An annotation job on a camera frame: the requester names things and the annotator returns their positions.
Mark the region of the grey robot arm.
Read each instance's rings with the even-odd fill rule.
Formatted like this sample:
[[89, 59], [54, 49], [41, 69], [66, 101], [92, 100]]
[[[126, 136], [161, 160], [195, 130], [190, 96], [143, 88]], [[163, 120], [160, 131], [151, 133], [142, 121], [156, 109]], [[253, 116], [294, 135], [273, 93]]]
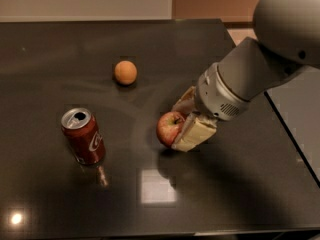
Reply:
[[212, 64], [173, 106], [188, 117], [172, 149], [193, 149], [260, 93], [292, 80], [305, 65], [319, 67], [320, 0], [260, 0], [253, 29], [254, 39]]

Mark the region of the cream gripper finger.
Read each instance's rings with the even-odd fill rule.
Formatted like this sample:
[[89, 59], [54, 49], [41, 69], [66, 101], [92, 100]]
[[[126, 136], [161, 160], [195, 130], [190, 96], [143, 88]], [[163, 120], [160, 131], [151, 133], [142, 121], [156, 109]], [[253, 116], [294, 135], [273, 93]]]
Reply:
[[181, 132], [175, 138], [171, 148], [188, 152], [211, 138], [217, 131], [217, 119], [206, 115], [190, 113]]
[[187, 91], [180, 97], [180, 99], [173, 105], [172, 111], [180, 112], [185, 115], [190, 114], [196, 110], [195, 102], [195, 87], [191, 86]]

